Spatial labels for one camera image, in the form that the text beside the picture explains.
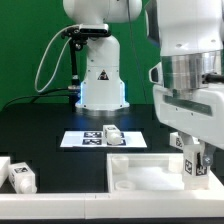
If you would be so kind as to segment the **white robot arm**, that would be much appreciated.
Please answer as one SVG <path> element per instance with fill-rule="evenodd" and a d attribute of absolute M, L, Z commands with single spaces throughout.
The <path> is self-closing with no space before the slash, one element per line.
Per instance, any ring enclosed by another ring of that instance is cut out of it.
<path fill-rule="evenodd" d="M 149 71 L 160 122 L 198 138 L 199 163 L 209 166 L 224 149 L 224 0 L 63 0 L 76 22 L 73 38 L 87 40 L 87 68 L 80 109 L 127 108 L 119 76 L 120 45 L 109 23 L 145 13 L 148 39 L 160 47 L 160 62 Z"/>

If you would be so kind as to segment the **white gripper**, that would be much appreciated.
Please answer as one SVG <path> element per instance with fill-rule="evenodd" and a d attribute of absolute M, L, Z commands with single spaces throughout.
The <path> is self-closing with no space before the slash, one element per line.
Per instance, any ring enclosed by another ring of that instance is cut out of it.
<path fill-rule="evenodd" d="M 170 97 L 166 88 L 155 85 L 153 97 L 158 120 L 181 131 L 184 147 L 195 145 L 192 136 L 204 141 L 201 163 L 210 167 L 216 147 L 224 150 L 224 85 L 195 90 L 191 100 Z"/>

